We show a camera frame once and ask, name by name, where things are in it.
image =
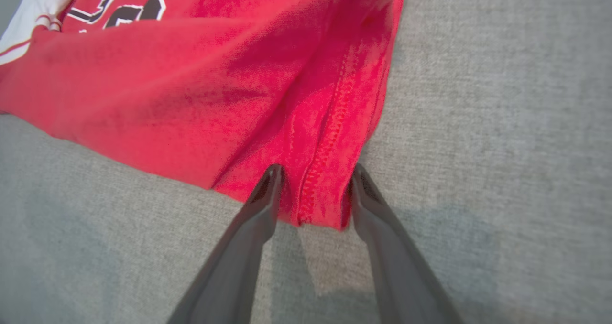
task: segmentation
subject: red jersey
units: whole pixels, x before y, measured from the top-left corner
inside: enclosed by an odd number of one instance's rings
[[[23,0],[0,41],[0,111],[241,201],[280,163],[280,217],[341,229],[401,6]]]

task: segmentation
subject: gray fabric surface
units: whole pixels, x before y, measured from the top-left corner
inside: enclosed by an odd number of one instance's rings
[[[466,322],[610,322],[610,151],[611,0],[406,0],[361,161]],[[162,323],[238,209],[2,115],[0,318]],[[375,323],[369,267],[280,224],[252,322]]]

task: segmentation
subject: red shirt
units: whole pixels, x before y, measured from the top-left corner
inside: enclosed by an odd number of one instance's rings
[[[280,163],[282,219],[346,225],[402,0],[33,1],[0,43],[1,111],[241,201]]]

